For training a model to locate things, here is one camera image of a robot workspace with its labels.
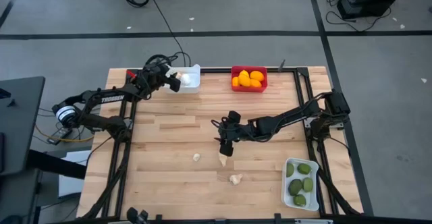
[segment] red container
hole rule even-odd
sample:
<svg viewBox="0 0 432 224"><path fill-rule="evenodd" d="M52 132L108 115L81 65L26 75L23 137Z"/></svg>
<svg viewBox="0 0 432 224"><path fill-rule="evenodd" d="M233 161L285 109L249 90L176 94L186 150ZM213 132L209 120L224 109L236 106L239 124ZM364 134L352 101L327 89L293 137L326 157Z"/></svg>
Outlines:
<svg viewBox="0 0 432 224"><path fill-rule="evenodd" d="M235 78L240 74L242 70L247 71L249 74L253 71L261 72L264 75L264 80L261 82L260 88L255 87L247 87L247 86L233 86L232 78ZM245 66L245 65L236 65L231 68L231 88L235 92L264 92L267 88L267 68L262 66Z"/></svg>

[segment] yellow fruit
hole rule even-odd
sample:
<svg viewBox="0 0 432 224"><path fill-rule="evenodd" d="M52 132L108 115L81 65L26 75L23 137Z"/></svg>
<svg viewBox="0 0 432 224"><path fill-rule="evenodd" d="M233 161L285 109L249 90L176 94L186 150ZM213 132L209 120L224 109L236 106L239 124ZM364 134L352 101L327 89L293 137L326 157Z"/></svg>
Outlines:
<svg viewBox="0 0 432 224"><path fill-rule="evenodd" d="M250 79L250 86L251 87L261 87L261 82L255 79Z"/></svg>
<svg viewBox="0 0 432 224"><path fill-rule="evenodd" d="M238 86L238 77L237 76L235 78L232 78L232 85Z"/></svg>
<svg viewBox="0 0 432 224"><path fill-rule="evenodd" d="M250 73L250 79L255 79L259 82L262 82L264 80L264 75L261 72L253 71Z"/></svg>
<svg viewBox="0 0 432 224"><path fill-rule="evenodd" d="M247 78L249 78L249 73L247 71L245 71L245 70L242 70L240 72L240 75L245 75L245 76L247 76Z"/></svg>
<svg viewBox="0 0 432 224"><path fill-rule="evenodd" d="M238 75L238 83L242 86L250 86L250 79L244 74L241 74Z"/></svg>

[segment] wooden tabletop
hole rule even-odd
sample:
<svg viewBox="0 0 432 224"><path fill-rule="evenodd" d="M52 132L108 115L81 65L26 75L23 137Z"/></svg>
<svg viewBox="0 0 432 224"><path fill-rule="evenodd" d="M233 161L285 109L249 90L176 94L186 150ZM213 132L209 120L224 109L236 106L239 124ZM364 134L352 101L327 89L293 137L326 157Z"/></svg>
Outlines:
<svg viewBox="0 0 432 224"><path fill-rule="evenodd" d="M331 90L325 67L309 67L314 95ZM126 69L111 69L106 88L124 85ZM198 94L167 94L156 91L149 101L140 101L136 112L132 149L127 172L122 218L130 207L162 214L164 219L268 219L275 213L282 218L319 217L318 211L290 208L281 202L281 169L287 158L308 159L302 123L295 123L266 143L239 142L234 155L222 167L219 162L217 128L235 110L247 119L278 115L298 106L292 73L269 73L264 93L233 92L229 74L203 74ZM120 103L102 106L101 115L119 114ZM342 131L331 136L344 142ZM109 137L101 132L93 148ZM333 182L345 199L362 211L350 158L345 147L325 141ZM77 217L96 202L107 183L113 141L95 151L88 164ZM192 156L199 153L198 162ZM243 174L239 185L229 177ZM330 213L327 190L321 184L326 211ZM117 189L111 199L113 215Z"/></svg>

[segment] floor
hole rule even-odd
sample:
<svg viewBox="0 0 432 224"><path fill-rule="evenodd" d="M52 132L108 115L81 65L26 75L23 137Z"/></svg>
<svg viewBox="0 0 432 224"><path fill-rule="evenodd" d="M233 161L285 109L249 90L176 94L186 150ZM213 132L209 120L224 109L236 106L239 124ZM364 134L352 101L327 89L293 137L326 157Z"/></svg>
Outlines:
<svg viewBox="0 0 432 224"><path fill-rule="evenodd" d="M178 39L193 63L279 65L286 59L286 66L327 66L352 110L374 215L432 219L432 0L397 0L367 36L328 24L325 14L335 9L325 0L156 1L172 30L185 32ZM0 13L0 80L46 77L45 109L104 87L110 67L140 67L151 55L179 50L152 1L137 9L124 0L0 0ZM366 28L372 21L354 25ZM39 117L37 124L54 132L55 122ZM89 144L34 139L32 148ZM40 222L63 219L76 203L42 211Z"/></svg>

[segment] black stand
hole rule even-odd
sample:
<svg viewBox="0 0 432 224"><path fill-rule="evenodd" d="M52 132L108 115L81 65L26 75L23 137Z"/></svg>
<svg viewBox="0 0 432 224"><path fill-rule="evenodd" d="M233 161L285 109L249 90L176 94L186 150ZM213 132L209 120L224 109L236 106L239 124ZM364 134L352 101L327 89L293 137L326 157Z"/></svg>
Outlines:
<svg viewBox="0 0 432 224"><path fill-rule="evenodd" d="M27 168L29 167L78 179L86 177L86 166L52 157L35 150L28 151Z"/></svg>

